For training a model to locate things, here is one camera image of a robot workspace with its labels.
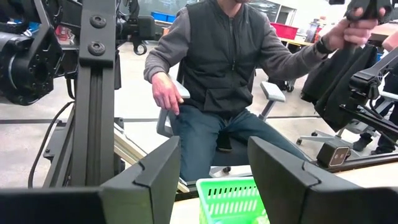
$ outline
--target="man's left hand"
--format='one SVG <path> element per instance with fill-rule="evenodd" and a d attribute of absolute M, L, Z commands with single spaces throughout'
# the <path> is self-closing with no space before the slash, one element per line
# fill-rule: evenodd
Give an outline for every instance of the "man's left hand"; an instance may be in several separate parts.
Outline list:
<path fill-rule="evenodd" d="M 355 10 L 355 16 L 360 17 L 363 14 L 363 9 Z M 380 16 L 383 17 L 386 13 L 384 8 L 379 11 Z M 364 45 L 368 42 L 371 31 L 378 25 L 377 19 L 360 20 L 357 22 L 350 22 L 347 18 L 341 20 L 329 33 L 323 36 L 323 44 L 328 50 L 337 50 L 344 47 L 344 42 L 351 42 L 357 46 Z"/>

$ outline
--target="bolt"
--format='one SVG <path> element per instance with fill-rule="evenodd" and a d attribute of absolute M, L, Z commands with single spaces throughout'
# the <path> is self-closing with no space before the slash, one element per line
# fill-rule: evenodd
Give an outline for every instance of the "bolt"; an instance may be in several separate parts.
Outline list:
<path fill-rule="evenodd" d="M 101 42 L 92 42 L 88 46 L 88 51 L 90 54 L 94 56 L 101 56 L 105 53 L 105 45 L 103 45 Z"/>
<path fill-rule="evenodd" d="M 91 16 L 90 24 L 97 29 L 102 29 L 106 26 L 106 19 L 102 16 Z"/>

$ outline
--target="green basket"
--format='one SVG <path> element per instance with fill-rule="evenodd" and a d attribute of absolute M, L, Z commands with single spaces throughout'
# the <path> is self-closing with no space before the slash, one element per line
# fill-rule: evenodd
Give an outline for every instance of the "green basket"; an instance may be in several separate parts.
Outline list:
<path fill-rule="evenodd" d="M 201 179 L 200 224 L 266 224 L 266 210 L 252 177 Z"/>

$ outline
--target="workbench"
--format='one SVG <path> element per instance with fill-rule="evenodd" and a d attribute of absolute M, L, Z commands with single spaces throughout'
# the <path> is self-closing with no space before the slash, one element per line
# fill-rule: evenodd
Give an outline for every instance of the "workbench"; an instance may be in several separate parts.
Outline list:
<path fill-rule="evenodd" d="M 365 188 L 398 187 L 398 162 L 340 172 L 336 175 Z M 199 224 L 199 210 L 199 198 L 175 202 L 170 224 Z"/>

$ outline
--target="black shoe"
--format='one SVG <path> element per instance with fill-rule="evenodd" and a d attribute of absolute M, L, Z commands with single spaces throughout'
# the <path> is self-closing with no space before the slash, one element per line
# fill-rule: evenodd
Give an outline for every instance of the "black shoe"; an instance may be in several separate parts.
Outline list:
<path fill-rule="evenodd" d="M 358 141 L 354 142 L 353 149 L 357 152 L 362 152 L 370 142 L 372 142 L 372 139 L 360 138 Z"/>

